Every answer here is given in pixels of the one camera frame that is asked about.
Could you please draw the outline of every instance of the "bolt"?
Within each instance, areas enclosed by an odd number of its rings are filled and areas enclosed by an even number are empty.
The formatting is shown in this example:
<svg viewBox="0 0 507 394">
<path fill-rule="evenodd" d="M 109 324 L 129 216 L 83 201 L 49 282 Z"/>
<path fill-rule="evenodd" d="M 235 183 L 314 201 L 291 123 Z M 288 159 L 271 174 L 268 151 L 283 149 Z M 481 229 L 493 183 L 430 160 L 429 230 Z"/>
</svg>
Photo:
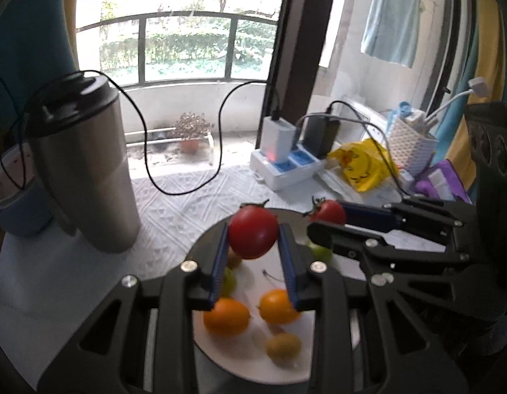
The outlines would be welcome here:
<svg viewBox="0 0 507 394">
<path fill-rule="evenodd" d="M 323 273 L 327 268 L 326 264 L 320 260 L 316 260 L 315 262 L 312 262 L 312 265 L 310 265 L 310 270 L 315 273 Z"/>
<path fill-rule="evenodd" d="M 388 283 L 393 283 L 393 275 L 391 273 L 382 273 L 381 275 Z"/>
<path fill-rule="evenodd" d="M 183 270 L 185 273 L 192 273 L 198 268 L 197 263 L 194 260 L 185 260 L 180 265 L 181 270 Z"/>
<path fill-rule="evenodd" d="M 122 280 L 120 280 L 120 283 L 124 287 L 131 288 L 131 287 L 134 287 L 138 283 L 138 278 L 135 277 L 134 275 L 128 274 L 128 275 L 125 275 L 124 277 L 122 277 Z"/>
<path fill-rule="evenodd" d="M 379 246 L 379 242 L 375 238 L 369 238 L 365 241 L 366 247 L 377 247 Z"/>
<path fill-rule="evenodd" d="M 383 287 L 386 284 L 386 279 L 381 274 L 372 275 L 370 281 L 377 287 Z"/>
</svg>

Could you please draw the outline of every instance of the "orange tomato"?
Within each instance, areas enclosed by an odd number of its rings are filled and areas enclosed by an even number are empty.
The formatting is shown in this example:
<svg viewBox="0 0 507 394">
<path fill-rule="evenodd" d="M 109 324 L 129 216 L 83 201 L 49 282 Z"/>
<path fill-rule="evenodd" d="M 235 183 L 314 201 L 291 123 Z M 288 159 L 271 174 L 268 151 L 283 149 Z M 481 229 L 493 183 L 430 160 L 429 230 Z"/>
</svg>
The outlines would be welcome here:
<svg viewBox="0 0 507 394">
<path fill-rule="evenodd" d="M 250 323 L 250 312 L 238 300 L 220 298 L 211 311 L 204 311 L 206 330 L 213 335 L 236 336 L 243 333 Z"/>
<path fill-rule="evenodd" d="M 288 292 L 284 289 L 274 289 L 265 293 L 258 309 L 262 319 L 269 324 L 288 324 L 301 316 L 301 313 L 293 308 Z"/>
</svg>

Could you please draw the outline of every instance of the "black mug lid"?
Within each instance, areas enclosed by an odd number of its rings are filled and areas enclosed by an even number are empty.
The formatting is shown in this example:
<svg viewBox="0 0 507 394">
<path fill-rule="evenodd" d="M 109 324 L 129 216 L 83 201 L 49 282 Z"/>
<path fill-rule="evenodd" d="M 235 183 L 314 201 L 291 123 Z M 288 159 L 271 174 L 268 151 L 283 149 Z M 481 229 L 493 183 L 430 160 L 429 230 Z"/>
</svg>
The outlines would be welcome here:
<svg viewBox="0 0 507 394">
<path fill-rule="evenodd" d="M 52 135 L 87 120 L 118 98 L 105 76 L 83 72 L 54 80 L 39 89 L 26 104 L 28 138 Z"/>
</svg>

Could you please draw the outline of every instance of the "potted plant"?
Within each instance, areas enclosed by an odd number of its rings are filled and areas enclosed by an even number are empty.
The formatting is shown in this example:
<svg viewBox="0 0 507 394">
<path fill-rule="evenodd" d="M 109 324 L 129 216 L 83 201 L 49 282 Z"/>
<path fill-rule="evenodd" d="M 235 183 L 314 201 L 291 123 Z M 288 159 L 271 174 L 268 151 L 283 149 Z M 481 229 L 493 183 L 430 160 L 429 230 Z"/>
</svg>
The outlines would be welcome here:
<svg viewBox="0 0 507 394">
<path fill-rule="evenodd" d="M 175 123 L 175 136 L 183 139 L 179 145 L 180 150 L 185 154 L 195 154 L 199 149 L 200 139 L 208 134 L 212 127 L 204 114 L 184 112 Z"/>
</svg>

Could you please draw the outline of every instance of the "lace tablecloth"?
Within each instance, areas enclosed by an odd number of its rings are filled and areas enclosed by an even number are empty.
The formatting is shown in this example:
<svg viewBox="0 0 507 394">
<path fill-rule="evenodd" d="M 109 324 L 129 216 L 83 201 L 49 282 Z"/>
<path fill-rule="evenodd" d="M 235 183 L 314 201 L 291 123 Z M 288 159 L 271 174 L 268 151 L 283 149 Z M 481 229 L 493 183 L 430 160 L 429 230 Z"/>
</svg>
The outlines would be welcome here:
<svg viewBox="0 0 507 394">
<path fill-rule="evenodd" d="M 178 173 L 157 182 L 168 191 L 193 188 L 209 172 Z M 186 196 L 165 196 L 148 179 L 133 181 L 142 229 L 132 249 L 106 255 L 80 235 L 69 237 L 55 224 L 34 238 L 7 235 L 0 256 L 0 345 L 19 373 L 35 387 L 45 368 L 100 300 L 126 274 L 148 279 L 165 274 L 189 251 L 192 239 L 234 213 L 243 202 L 306 211 L 311 196 L 338 198 L 315 179 L 277 193 L 258 184 L 249 168 L 223 168 L 206 187 Z M 404 233 L 387 241 L 415 250 L 441 246 Z M 196 351 L 199 389 L 211 392 L 277 391 L 232 377 Z"/>
</svg>

